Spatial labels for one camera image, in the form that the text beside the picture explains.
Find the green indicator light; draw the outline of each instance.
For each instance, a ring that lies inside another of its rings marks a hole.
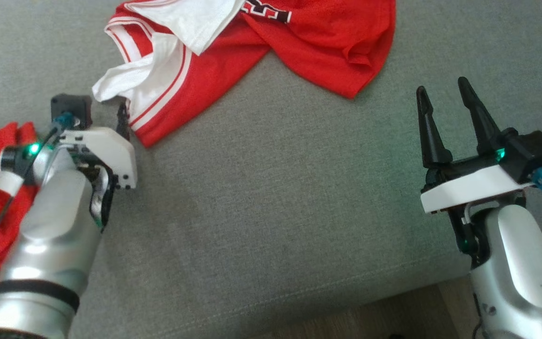
[[[28,146],[28,153],[31,153],[32,155],[35,155],[39,152],[39,144],[32,144]]]
[[[501,161],[501,159],[505,157],[505,148],[501,148],[500,150],[497,150],[495,154],[497,156],[497,162]]]

